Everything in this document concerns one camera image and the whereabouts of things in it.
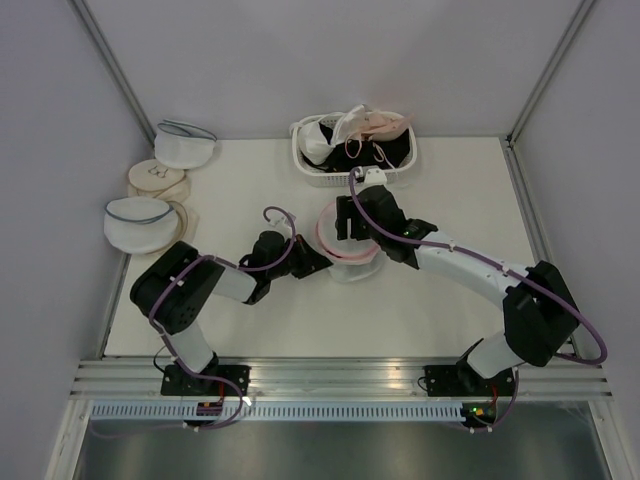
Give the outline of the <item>pink-trimmed mesh laundry bag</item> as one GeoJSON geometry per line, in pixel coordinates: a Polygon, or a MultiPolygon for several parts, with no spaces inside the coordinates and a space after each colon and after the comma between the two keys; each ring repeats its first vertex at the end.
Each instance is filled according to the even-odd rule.
{"type": "Polygon", "coordinates": [[[331,278],[339,283],[352,283],[376,274],[384,264],[380,247],[372,240],[339,240],[336,220],[333,202],[321,211],[314,227],[315,245],[332,262],[328,268],[331,278]]]}

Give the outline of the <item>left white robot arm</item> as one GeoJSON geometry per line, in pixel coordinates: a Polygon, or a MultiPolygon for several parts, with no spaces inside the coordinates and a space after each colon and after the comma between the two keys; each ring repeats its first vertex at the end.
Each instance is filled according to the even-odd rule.
{"type": "Polygon", "coordinates": [[[134,282],[130,300],[185,370],[184,385],[206,396],[218,384],[217,355],[197,322],[209,298],[254,305],[270,292],[273,281],[304,279],[331,265],[299,234],[286,238],[277,231],[260,233],[237,267],[179,241],[134,282]]]}

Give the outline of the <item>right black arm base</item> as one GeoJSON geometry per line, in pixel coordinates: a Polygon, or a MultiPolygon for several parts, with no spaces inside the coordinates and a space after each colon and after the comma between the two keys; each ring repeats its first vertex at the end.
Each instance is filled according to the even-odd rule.
{"type": "Polygon", "coordinates": [[[429,397],[510,397],[515,393],[514,374],[503,370],[485,379],[470,368],[457,365],[425,365],[424,382],[429,397]]]}

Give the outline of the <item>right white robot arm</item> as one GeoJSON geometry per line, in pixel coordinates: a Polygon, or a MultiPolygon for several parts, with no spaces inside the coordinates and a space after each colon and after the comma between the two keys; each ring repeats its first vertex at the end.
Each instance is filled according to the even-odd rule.
{"type": "Polygon", "coordinates": [[[476,341],[455,363],[457,384],[469,395],[514,367],[546,366],[579,325],[577,306],[554,265],[511,265],[459,246],[436,225],[406,217],[381,185],[337,197],[336,214],[338,239],[371,240],[390,260],[444,276],[501,310],[502,330],[476,341]]]}

